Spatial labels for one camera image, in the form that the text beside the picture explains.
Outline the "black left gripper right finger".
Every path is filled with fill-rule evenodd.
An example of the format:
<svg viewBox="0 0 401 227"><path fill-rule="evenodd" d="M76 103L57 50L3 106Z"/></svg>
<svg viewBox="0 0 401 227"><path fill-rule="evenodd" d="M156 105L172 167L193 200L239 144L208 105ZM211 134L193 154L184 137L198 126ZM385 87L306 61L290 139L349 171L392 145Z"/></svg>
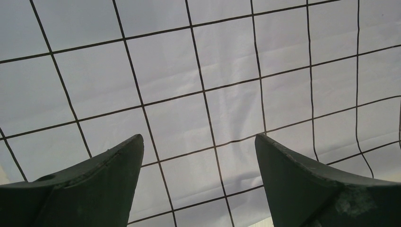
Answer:
<svg viewBox="0 0 401 227"><path fill-rule="evenodd" d="M255 150L274 226L400 226L400 183L338 170L264 134Z"/></svg>

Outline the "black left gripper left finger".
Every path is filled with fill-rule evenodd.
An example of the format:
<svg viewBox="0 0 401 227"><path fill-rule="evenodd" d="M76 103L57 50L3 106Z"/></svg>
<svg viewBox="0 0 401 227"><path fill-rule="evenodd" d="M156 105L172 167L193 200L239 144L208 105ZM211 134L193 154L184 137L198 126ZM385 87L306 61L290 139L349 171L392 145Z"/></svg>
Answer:
<svg viewBox="0 0 401 227"><path fill-rule="evenodd" d="M33 182L0 187L3 227L125 227L144 156L134 135L117 146Z"/></svg>

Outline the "white checked tablecloth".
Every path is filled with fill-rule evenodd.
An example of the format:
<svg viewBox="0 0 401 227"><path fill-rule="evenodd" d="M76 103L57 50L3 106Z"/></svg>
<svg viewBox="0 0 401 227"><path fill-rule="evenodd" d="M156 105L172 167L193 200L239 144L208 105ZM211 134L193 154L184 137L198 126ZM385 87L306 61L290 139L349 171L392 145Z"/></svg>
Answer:
<svg viewBox="0 0 401 227"><path fill-rule="evenodd" d="M2 185L141 134L123 226L253 226L259 133L400 181L400 1L1 1Z"/></svg>

